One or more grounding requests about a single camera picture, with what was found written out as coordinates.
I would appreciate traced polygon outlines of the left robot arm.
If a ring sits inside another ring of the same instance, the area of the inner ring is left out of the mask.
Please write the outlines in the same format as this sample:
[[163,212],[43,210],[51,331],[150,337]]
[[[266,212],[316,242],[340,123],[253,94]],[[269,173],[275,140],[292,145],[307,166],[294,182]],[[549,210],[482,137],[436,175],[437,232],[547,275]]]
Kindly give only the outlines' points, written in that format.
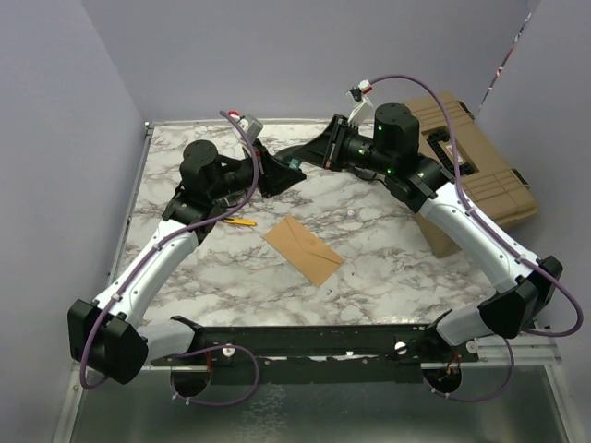
[[251,157],[223,156],[208,140],[189,143],[179,166],[181,181],[150,241],[128,268],[92,301],[68,310],[70,352],[80,369],[91,368],[120,384],[147,363],[174,355],[196,363],[203,340],[187,320],[141,325],[152,299],[177,266],[205,240],[214,224],[233,213],[225,200],[237,194],[265,198],[305,180],[298,160],[272,155],[256,140]]

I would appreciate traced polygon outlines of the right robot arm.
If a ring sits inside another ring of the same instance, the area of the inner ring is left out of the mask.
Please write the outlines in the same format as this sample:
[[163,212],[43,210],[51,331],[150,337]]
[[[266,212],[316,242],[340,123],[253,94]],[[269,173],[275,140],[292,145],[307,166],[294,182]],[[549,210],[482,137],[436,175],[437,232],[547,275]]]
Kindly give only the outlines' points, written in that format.
[[383,175],[398,201],[437,225],[484,272],[494,295],[439,317],[424,339],[426,354],[444,361],[465,341],[488,335],[512,339],[524,331],[549,303],[563,266],[515,242],[477,206],[466,207],[452,174],[419,153],[419,139],[419,122],[411,111],[386,103],[374,113],[371,138],[337,114],[318,136],[277,155],[336,172],[356,167]]

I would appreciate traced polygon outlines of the brown kraft envelope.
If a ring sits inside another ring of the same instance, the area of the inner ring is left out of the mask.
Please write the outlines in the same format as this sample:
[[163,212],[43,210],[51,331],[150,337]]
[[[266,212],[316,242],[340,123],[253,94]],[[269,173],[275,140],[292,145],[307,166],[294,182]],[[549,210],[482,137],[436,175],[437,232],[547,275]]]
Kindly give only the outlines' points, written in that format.
[[268,231],[264,239],[317,287],[344,263],[342,257],[291,215]]

